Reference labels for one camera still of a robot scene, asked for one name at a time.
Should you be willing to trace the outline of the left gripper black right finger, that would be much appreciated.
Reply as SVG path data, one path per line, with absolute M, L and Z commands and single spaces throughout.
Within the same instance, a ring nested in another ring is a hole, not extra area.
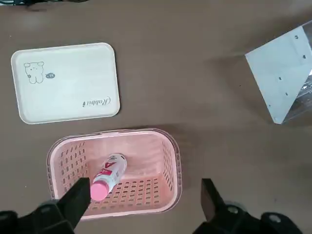
M 301 234 L 302 231 L 287 216 L 265 212 L 261 218 L 242 208 L 226 204 L 209 178 L 201 180 L 201 207 L 206 217 L 195 234 Z

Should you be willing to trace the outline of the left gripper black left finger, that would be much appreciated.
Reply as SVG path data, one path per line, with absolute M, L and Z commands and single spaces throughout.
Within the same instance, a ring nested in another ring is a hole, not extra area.
M 15 211 L 1 211 L 2 234 L 73 234 L 91 203 L 90 179 L 80 178 L 61 199 L 42 203 L 19 217 Z

